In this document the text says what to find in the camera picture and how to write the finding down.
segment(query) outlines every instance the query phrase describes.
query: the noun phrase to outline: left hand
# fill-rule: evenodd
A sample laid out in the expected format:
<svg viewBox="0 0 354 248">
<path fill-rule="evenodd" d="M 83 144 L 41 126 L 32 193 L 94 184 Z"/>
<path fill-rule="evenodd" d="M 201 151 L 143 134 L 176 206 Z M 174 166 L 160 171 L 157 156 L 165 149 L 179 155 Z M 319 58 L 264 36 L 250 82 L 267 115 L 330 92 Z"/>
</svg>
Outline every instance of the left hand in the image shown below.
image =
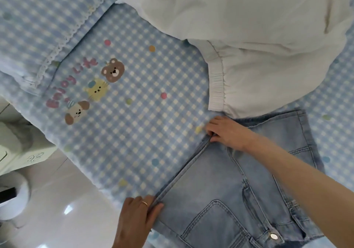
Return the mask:
<svg viewBox="0 0 354 248">
<path fill-rule="evenodd" d="M 142 248 L 163 204 L 157 204 L 149 213 L 153 196 L 126 198 L 120 212 L 117 233 L 112 248 Z"/>
</svg>

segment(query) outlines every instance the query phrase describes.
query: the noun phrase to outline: bed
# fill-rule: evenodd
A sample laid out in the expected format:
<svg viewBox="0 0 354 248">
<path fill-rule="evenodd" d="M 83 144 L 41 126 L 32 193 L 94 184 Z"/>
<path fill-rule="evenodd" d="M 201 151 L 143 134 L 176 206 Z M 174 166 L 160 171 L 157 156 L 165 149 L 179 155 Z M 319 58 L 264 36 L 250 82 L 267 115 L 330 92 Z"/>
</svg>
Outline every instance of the bed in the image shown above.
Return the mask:
<svg viewBox="0 0 354 248">
<path fill-rule="evenodd" d="M 283 109 L 306 109 L 326 173 L 354 190 L 354 27 L 323 83 Z M 8 75 L 0 94 L 119 208 L 155 194 L 204 137 L 207 65 L 125 4 L 114 4 L 55 67 L 41 96 Z M 149 242 L 173 247 L 151 232 Z M 333 247 L 322 238 L 306 247 Z"/>
</svg>

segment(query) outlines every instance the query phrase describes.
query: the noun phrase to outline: tiled floor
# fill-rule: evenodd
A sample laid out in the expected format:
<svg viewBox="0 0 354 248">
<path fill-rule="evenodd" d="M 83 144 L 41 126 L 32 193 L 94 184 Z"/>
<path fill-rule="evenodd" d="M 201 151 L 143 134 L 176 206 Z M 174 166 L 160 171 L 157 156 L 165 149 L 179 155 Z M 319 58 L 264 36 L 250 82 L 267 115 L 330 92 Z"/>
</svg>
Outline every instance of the tiled floor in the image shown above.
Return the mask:
<svg viewBox="0 0 354 248">
<path fill-rule="evenodd" d="M 111 248 L 119 212 L 63 153 L 19 170 L 32 195 L 6 248 Z"/>
</svg>

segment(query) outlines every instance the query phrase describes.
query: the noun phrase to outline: forearm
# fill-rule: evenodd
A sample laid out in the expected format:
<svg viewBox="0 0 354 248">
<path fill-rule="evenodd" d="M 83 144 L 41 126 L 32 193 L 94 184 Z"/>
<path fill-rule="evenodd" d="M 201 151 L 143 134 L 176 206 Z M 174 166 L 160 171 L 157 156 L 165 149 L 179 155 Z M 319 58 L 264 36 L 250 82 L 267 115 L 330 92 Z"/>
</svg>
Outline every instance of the forearm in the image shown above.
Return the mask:
<svg viewBox="0 0 354 248">
<path fill-rule="evenodd" d="M 354 243 L 354 193 L 271 142 L 260 138 L 247 152 L 279 180 L 338 247 Z"/>
</svg>

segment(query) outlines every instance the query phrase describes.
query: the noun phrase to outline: jeans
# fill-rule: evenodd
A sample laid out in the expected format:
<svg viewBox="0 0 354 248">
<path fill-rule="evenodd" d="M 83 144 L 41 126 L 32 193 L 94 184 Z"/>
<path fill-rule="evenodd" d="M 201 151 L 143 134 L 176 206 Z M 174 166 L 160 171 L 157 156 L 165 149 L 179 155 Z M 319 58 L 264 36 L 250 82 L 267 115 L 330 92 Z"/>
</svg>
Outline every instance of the jeans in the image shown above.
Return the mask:
<svg viewBox="0 0 354 248">
<path fill-rule="evenodd" d="M 304 111 L 236 121 L 324 172 Z M 209 139 L 157 194 L 156 231 L 185 248 L 301 247 L 323 236 L 263 165 Z"/>
</svg>

